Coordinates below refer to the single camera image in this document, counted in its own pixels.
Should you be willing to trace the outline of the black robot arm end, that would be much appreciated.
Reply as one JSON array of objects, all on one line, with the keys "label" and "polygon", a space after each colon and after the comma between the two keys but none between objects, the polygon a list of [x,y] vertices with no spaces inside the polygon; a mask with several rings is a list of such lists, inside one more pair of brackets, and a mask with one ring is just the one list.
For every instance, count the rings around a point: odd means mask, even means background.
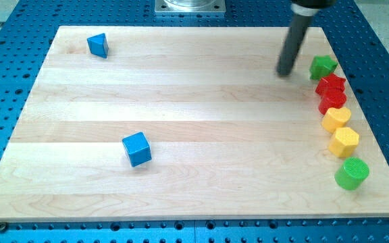
[{"label": "black robot arm end", "polygon": [[292,3],[310,9],[324,9],[333,6],[336,0],[292,0]]}]

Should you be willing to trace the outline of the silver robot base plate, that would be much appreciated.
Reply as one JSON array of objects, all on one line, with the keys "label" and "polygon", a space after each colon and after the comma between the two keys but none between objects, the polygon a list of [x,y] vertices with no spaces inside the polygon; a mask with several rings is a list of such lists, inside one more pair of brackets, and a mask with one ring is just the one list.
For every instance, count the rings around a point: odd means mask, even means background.
[{"label": "silver robot base plate", "polygon": [[156,13],[224,13],[225,0],[155,0]]}]

